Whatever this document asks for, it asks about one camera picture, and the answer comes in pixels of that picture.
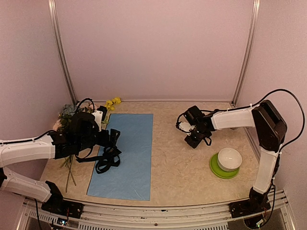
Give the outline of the black ribbon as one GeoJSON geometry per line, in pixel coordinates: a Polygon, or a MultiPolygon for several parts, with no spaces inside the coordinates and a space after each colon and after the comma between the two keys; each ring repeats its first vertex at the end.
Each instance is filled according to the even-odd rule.
{"type": "Polygon", "coordinates": [[[93,149],[90,150],[89,154],[83,158],[76,156],[77,162],[92,162],[95,161],[95,171],[97,174],[107,172],[111,167],[118,167],[120,165],[119,155],[122,153],[117,146],[104,147],[103,154],[94,157],[89,157],[93,149]]]}

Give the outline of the blue wrapping paper sheet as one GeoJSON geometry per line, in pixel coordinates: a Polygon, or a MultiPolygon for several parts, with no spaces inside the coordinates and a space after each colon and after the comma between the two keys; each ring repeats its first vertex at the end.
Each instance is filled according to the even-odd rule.
{"type": "Polygon", "coordinates": [[[153,114],[111,114],[107,129],[121,132],[118,167],[93,171],[87,195],[126,200],[150,200],[153,114]]]}

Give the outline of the blue fake rose bunch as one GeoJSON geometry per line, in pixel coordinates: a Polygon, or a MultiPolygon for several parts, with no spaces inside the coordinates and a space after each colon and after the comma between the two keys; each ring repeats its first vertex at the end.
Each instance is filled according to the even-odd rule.
{"type": "Polygon", "coordinates": [[[72,122],[72,117],[78,112],[83,112],[84,108],[77,105],[65,104],[58,114],[57,130],[65,129],[72,122]]]}

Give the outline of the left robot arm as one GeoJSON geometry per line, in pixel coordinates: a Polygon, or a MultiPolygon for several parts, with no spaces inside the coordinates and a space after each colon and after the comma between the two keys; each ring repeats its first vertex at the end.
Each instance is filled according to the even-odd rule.
{"type": "Polygon", "coordinates": [[[39,159],[62,159],[75,156],[77,162],[95,161],[98,174],[110,167],[118,167],[121,151],[117,148],[120,131],[105,130],[101,122],[105,113],[79,112],[63,131],[47,131],[30,139],[1,141],[0,143],[0,189],[24,195],[42,202],[42,210],[79,219],[83,204],[65,200],[55,183],[37,181],[20,175],[9,166],[39,159]]]}

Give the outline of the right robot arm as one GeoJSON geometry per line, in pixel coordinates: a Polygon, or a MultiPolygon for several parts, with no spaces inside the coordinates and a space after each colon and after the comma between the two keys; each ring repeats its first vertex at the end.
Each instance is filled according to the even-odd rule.
{"type": "Polygon", "coordinates": [[[256,180],[249,198],[229,205],[233,218],[248,216],[269,210],[268,193],[277,173],[280,151],[287,125],[269,100],[257,105],[229,110],[216,109],[207,115],[197,106],[182,113],[185,122],[178,120],[176,127],[187,134],[185,141],[196,148],[201,141],[210,145],[212,132],[226,128],[254,127],[260,145],[260,162],[256,180]]]}

